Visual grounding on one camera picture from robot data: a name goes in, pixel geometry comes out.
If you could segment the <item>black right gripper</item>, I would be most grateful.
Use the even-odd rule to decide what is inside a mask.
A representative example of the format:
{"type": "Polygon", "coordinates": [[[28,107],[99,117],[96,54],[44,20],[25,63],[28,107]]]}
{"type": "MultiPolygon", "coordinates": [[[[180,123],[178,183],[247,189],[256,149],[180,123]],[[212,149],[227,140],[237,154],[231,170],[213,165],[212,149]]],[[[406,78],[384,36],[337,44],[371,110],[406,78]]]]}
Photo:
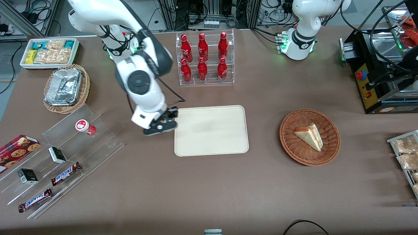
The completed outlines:
{"type": "Polygon", "coordinates": [[[175,120],[177,116],[178,108],[169,108],[156,121],[154,121],[153,126],[177,126],[177,122],[175,120]]]}

